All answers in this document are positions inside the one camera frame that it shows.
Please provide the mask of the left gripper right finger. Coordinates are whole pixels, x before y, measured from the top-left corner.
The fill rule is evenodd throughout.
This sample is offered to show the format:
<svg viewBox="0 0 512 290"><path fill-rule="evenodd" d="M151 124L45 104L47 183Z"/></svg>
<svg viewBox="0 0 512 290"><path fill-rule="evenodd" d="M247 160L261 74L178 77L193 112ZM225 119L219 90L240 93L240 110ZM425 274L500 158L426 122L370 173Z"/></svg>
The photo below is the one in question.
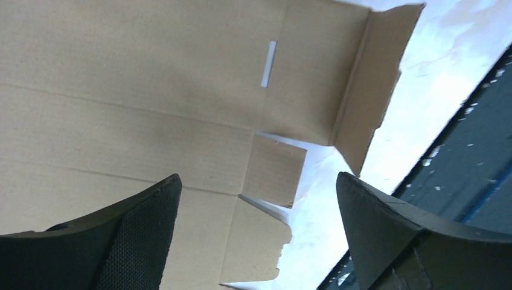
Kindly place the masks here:
<svg viewBox="0 0 512 290"><path fill-rule="evenodd" d="M347 172L339 210L361 289L510 289L511 236L443 219Z"/></svg>

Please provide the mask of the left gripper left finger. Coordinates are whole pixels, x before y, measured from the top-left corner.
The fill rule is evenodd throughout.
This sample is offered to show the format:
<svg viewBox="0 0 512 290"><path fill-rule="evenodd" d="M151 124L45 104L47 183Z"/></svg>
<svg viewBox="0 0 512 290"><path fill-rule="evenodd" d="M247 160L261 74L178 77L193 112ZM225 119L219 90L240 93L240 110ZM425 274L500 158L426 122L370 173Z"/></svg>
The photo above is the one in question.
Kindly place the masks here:
<svg viewBox="0 0 512 290"><path fill-rule="evenodd" d="M1 236L1 288L158 289L181 192L173 174L46 231Z"/></svg>

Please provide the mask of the cardboard box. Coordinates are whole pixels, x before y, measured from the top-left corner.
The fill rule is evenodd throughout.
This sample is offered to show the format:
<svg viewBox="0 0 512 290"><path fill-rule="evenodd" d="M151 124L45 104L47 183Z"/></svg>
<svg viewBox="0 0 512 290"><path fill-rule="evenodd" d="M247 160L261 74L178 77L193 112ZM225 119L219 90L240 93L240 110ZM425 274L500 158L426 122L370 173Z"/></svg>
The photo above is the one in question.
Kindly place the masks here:
<svg viewBox="0 0 512 290"><path fill-rule="evenodd" d="M1 236L41 232L170 175L158 289L278 289L306 151L359 175L424 4L2 1Z"/></svg>

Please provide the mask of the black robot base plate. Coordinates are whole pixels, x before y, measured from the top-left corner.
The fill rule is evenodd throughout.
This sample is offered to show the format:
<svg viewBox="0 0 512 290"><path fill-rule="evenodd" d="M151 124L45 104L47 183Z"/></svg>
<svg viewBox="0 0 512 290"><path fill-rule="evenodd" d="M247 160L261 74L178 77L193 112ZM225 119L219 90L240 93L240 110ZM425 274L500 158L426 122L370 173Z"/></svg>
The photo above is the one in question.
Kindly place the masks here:
<svg viewBox="0 0 512 290"><path fill-rule="evenodd" d="M511 50L393 194L443 219L511 236ZM321 289L361 289L349 249Z"/></svg>

